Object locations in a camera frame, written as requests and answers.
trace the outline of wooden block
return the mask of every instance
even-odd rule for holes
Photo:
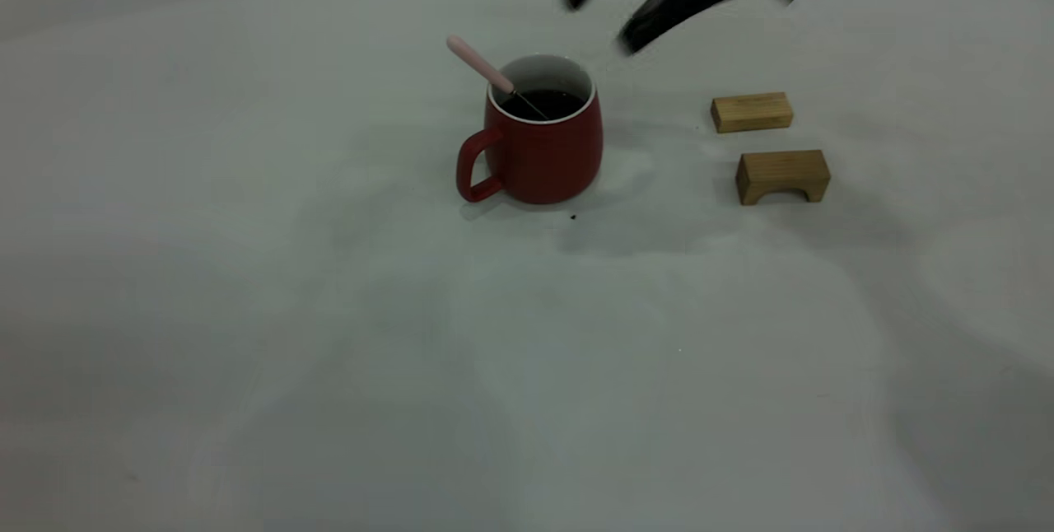
[[[739,201],[757,205],[769,192],[802,191],[809,202],[820,202],[831,183],[823,152],[745,153],[739,158],[736,186]]]
[[[760,93],[757,96],[717,97],[710,107],[718,132],[784,130],[794,122],[787,94]]]

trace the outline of white table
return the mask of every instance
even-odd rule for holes
[[[0,0],[0,529],[1054,526],[1054,0],[641,2]],[[587,194],[458,198],[452,32],[590,67]]]

